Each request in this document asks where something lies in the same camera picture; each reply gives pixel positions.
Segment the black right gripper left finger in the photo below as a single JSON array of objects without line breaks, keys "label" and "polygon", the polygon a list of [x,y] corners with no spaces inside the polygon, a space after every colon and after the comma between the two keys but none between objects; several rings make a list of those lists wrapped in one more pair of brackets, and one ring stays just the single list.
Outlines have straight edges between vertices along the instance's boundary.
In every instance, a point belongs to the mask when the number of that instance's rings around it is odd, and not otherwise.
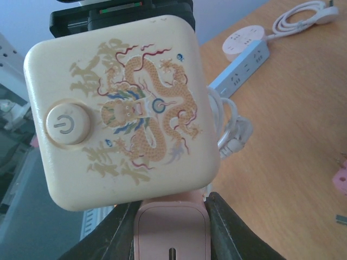
[{"label": "black right gripper left finger", "polygon": [[120,204],[61,259],[135,259],[134,220],[141,201]]}]

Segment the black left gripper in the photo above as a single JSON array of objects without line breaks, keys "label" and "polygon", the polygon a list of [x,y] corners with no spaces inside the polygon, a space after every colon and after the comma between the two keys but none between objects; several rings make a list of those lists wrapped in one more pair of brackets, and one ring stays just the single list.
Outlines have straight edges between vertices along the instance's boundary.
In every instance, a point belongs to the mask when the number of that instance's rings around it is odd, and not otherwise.
[{"label": "black left gripper", "polygon": [[55,38],[84,33],[147,18],[173,15],[196,27],[193,1],[78,1],[79,6],[50,14]]}]

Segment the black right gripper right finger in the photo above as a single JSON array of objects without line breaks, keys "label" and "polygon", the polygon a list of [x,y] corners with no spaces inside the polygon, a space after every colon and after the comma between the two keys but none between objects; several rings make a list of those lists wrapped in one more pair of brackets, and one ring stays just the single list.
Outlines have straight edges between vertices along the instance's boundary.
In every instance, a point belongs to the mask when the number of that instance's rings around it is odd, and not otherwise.
[{"label": "black right gripper right finger", "polygon": [[211,259],[284,259],[248,227],[219,193],[211,192],[205,206],[210,218]]}]

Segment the pink small plug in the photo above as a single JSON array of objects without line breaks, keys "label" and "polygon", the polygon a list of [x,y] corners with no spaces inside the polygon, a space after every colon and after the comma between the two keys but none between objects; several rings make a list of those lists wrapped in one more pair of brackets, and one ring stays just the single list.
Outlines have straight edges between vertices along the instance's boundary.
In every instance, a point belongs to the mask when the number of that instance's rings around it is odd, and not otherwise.
[{"label": "pink small plug", "polygon": [[211,259],[202,190],[144,200],[134,220],[135,259]]}]

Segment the beige cube plug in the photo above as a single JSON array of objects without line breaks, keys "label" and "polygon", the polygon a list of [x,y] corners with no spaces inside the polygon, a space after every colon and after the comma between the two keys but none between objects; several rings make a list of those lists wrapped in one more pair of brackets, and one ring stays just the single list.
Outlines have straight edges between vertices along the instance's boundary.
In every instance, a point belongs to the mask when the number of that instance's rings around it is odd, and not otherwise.
[{"label": "beige cube plug", "polygon": [[220,168],[195,31],[161,15],[47,40],[24,59],[48,192],[84,211],[198,190]]}]

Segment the grey blue strip base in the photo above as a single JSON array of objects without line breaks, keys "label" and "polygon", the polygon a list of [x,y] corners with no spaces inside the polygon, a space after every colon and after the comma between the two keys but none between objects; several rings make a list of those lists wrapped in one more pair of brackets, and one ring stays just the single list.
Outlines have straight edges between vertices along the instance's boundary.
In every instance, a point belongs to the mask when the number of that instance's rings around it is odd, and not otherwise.
[{"label": "grey blue strip base", "polygon": [[230,98],[269,58],[265,40],[252,42],[210,85],[222,98]]}]

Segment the round beige power strip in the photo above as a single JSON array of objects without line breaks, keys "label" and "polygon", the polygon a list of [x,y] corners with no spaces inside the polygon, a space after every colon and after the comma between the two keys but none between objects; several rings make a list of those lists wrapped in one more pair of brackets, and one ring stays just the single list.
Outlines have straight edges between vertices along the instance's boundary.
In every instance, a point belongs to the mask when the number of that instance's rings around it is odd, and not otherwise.
[{"label": "round beige power strip", "polygon": [[249,25],[229,35],[222,45],[222,51],[226,59],[232,62],[253,41],[264,40],[266,37],[264,27],[260,25]]}]

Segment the pink plug adapter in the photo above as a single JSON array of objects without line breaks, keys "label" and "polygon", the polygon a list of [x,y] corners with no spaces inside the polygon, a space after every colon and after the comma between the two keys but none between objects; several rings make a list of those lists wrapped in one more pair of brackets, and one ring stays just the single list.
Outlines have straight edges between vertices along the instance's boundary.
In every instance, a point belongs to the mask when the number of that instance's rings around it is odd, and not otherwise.
[{"label": "pink plug adapter", "polygon": [[340,152],[341,156],[344,158],[343,161],[336,159],[339,166],[337,173],[332,178],[332,182],[335,188],[343,195],[346,196],[346,153]]}]

